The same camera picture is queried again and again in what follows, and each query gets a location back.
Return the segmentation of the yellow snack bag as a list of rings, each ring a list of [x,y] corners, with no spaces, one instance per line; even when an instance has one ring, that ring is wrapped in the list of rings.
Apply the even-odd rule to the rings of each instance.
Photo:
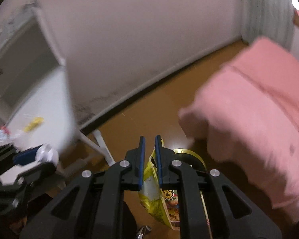
[[[157,221],[169,228],[180,230],[177,190],[162,190],[153,151],[144,170],[143,186],[139,192],[141,205]]]

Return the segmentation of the black gold-rimmed trash bin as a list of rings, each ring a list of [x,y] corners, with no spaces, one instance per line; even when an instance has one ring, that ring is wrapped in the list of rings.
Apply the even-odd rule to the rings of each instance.
[[[177,160],[190,165],[195,170],[207,172],[205,162],[197,153],[184,148],[174,149],[174,153]]]

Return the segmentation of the small black cap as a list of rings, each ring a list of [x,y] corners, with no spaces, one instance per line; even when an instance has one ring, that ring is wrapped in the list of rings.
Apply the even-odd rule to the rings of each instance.
[[[145,236],[152,231],[152,228],[148,225],[142,226],[136,234],[136,239],[144,239]]]

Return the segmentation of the white shelf unit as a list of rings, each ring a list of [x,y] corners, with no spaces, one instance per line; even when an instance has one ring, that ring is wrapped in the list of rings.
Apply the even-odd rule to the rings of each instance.
[[[9,121],[31,88],[64,64],[39,3],[16,8],[0,25],[0,119]]]

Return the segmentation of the pink bed blanket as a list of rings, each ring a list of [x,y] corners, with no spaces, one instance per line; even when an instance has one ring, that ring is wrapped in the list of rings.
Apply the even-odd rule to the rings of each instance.
[[[225,63],[178,112],[190,139],[234,162],[274,209],[299,222],[299,61],[261,37]]]

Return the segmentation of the grey curtain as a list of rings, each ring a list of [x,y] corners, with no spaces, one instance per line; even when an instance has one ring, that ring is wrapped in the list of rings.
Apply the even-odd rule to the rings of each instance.
[[[243,0],[242,40],[267,37],[289,50],[294,35],[292,0]]]

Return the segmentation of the white table leg frame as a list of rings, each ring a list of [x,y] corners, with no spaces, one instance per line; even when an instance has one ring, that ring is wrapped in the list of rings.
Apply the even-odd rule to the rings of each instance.
[[[89,139],[88,136],[84,135],[81,131],[78,132],[78,138],[80,141],[88,145],[90,148],[94,149],[97,153],[101,154],[109,166],[114,165],[115,160],[111,155],[105,143],[105,140],[102,137],[101,132],[98,129],[96,129],[92,132],[92,134],[96,142]]]

